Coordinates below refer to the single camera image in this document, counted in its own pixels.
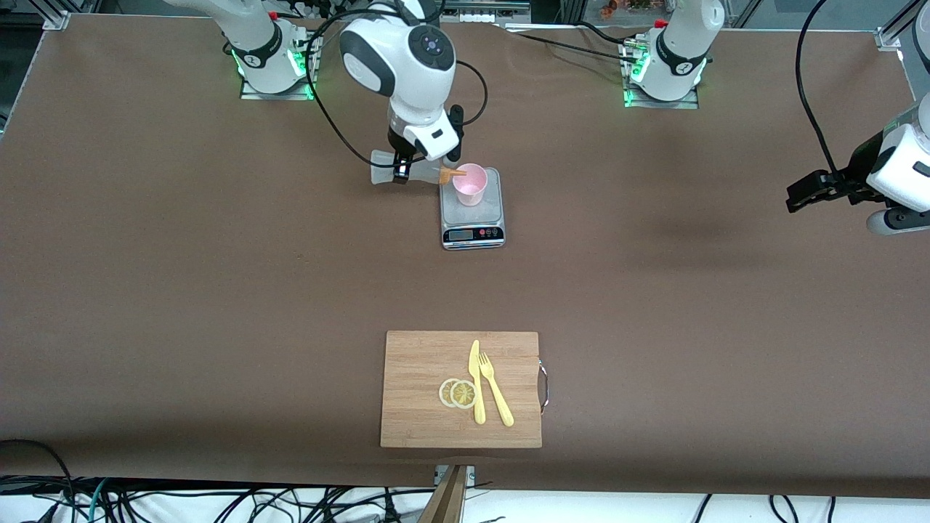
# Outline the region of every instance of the green cable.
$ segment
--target green cable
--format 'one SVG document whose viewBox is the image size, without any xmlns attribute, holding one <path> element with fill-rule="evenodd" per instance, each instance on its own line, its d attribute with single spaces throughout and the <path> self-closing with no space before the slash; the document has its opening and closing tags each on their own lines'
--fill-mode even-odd
<svg viewBox="0 0 930 523">
<path fill-rule="evenodd" d="M 97 484 L 97 487 L 94 489 L 94 495 L 90 497 L 90 506 L 87 508 L 87 523 L 91 523 L 94 520 L 94 509 L 97 508 L 97 499 L 100 498 L 100 491 L 103 489 L 103 484 L 107 482 L 108 477 L 104 477 L 100 483 Z"/>
</svg>

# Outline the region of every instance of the yellow fork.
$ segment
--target yellow fork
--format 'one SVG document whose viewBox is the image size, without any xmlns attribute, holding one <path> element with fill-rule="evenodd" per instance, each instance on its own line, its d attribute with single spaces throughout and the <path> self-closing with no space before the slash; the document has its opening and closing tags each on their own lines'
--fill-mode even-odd
<svg viewBox="0 0 930 523">
<path fill-rule="evenodd" d="M 498 404 L 500 419 L 504 422 L 504 426 L 513 426 L 511 408 L 507 406 L 504 395 L 500 393 L 498 388 L 498 383 L 494 381 L 494 366 L 491 365 L 491 359 L 487 357 L 487 354 L 481 353 L 478 355 L 478 364 L 481 368 L 481 375 L 485 377 L 488 383 L 491 383 L 491 392 L 494 393 L 494 402 Z"/>
</svg>

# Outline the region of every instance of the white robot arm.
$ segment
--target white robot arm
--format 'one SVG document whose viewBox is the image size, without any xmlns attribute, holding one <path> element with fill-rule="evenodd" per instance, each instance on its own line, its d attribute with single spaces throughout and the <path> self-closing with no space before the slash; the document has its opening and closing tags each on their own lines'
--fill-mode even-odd
<svg viewBox="0 0 930 523">
<path fill-rule="evenodd" d="M 297 84 L 304 72 L 294 53 L 306 45 L 307 31 L 287 20 L 274 20 L 261 0 L 165 0 L 207 14 L 232 46 L 244 79 L 258 92 L 275 94 Z"/>
<path fill-rule="evenodd" d="M 930 60 L 930 3 L 913 25 L 914 41 L 924 65 Z M 878 235 L 930 229 L 930 94 L 914 103 L 852 154 L 849 165 L 835 173 L 814 171 L 788 188 L 789 212 L 819 202 L 848 197 L 855 205 L 884 203 L 885 210 L 869 216 L 866 226 Z"/>
<path fill-rule="evenodd" d="M 720 0 L 678 0 L 668 26 L 639 37 L 647 41 L 649 56 L 632 82 L 656 100 L 684 98 L 700 81 L 707 51 L 724 19 Z"/>
<path fill-rule="evenodd" d="M 353 20 L 339 36 L 346 71 L 390 99 L 389 142 L 398 162 L 417 152 L 441 158 L 458 146 L 459 134 L 445 112 L 456 50 L 438 25 L 422 22 L 436 6 L 432 0 L 376 0 L 369 8 L 385 15 Z"/>
</svg>

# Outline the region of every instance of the brown table surface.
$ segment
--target brown table surface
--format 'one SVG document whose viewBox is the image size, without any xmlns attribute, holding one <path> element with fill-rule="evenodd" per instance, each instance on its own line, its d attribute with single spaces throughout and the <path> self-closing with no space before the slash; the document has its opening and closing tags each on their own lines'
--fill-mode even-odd
<svg viewBox="0 0 930 523">
<path fill-rule="evenodd" d="M 443 251 L 435 187 L 373 187 L 315 104 L 239 101 L 210 20 L 47 34 L 0 142 L 0 436 L 78 476 L 421 485 L 458 462 L 508 489 L 930 496 L 930 236 L 785 210 L 824 166 L 796 33 L 722 33 L 688 112 L 624 108 L 610 60 L 446 29 L 490 87 L 464 160 L 501 172 L 504 248 Z M 808 42 L 845 165 L 910 92 L 870 34 Z M 325 59 L 346 135 L 387 148 L 386 100 Z M 480 100 L 461 69 L 450 102 Z M 380 448 L 389 329 L 538 331 L 543 448 Z"/>
</svg>

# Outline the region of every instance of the plastic knife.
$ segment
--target plastic knife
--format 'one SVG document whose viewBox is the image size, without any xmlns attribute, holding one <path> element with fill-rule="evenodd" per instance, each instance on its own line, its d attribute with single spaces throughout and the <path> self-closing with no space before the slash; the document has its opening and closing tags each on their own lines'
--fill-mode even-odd
<svg viewBox="0 0 930 523">
<path fill-rule="evenodd" d="M 481 396 L 481 370 L 478 368 L 478 341 L 472 343 L 472 353 L 468 356 L 468 373 L 474 380 L 474 422 L 485 424 L 485 400 Z"/>
</svg>

